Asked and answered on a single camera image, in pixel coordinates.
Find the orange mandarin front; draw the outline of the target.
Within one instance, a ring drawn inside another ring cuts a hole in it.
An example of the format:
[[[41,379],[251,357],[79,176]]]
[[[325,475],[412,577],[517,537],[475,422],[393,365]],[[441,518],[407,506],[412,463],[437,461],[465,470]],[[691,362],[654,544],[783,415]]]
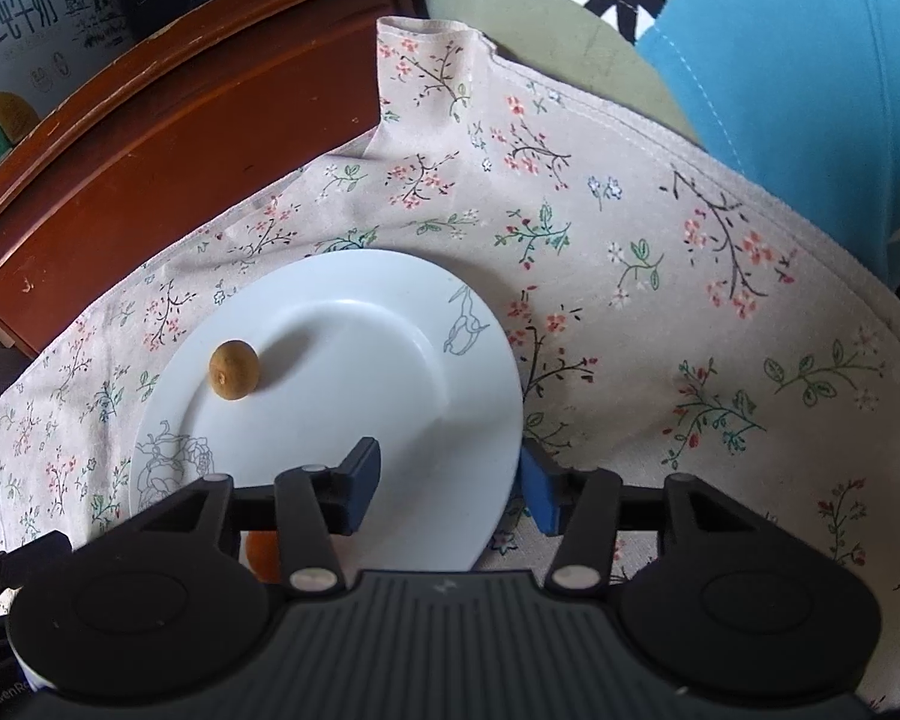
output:
[[[279,539],[276,532],[248,532],[244,538],[247,566],[258,580],[265,583],[281,582]]]

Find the brown kiwi front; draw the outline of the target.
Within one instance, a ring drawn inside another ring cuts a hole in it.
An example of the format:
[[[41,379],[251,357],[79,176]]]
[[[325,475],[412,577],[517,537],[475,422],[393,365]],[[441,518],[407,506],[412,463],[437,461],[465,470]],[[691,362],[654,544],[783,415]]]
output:
[[[240,400],[260,383],[260,360],[244,340],[229,340],[212,351],[208,364],[211,390],[224,400]]]

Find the white plate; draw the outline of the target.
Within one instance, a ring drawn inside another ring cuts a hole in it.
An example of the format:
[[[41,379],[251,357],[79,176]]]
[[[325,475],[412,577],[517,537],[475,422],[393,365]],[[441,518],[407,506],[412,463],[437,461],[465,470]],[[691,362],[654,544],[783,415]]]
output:
[[[209,385],[229,340],[260,360],[240,400]],[[466,571],[509,500],[522,424],[512,349],[468,283],[390,250],[315,255],[240,289],[173,353],[137,429],[130,505],[209,473],[255,486],[336,466],[373,437],[382,474],[344,570]]]

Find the floral tablecloth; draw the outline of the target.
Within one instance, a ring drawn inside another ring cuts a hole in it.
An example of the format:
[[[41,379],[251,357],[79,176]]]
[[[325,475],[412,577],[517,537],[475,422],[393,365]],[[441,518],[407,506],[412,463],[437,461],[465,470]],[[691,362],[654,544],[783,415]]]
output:
[[[504,330],[521,437],[642,486],[689,473],[854,571],[900,706],[900,304],[813,224],[683,138],[450,21],[385,20],[382,120],[80,312],[0,398],[0,551],[125,522],[148,399],[188,333],[271,271],[380,249],[468,283]],[[475,566],[548,564],[510,488]]]

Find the wooden cabinet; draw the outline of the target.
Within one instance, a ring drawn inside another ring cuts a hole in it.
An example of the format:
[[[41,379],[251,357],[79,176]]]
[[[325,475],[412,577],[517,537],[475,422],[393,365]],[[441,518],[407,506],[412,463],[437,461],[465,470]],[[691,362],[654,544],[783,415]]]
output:
[[[380,18],[422,0],[211,0],[0,163],[0,340],[35,356],[167,245],[379,120]]]

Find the blue printed cushion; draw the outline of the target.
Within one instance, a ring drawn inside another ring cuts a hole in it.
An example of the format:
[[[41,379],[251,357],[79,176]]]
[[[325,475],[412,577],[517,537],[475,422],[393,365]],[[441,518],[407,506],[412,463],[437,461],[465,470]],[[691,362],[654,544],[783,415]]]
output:
[[[704,148],[900,297],[900,0],[569,0],[660,75]]]

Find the milk carton box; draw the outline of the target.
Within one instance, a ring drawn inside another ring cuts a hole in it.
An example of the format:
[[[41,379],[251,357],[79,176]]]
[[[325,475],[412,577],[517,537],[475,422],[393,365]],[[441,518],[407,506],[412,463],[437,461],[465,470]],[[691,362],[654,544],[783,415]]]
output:
[[[134,46],[119,0],[0,0],[0,125],[19,143]]]

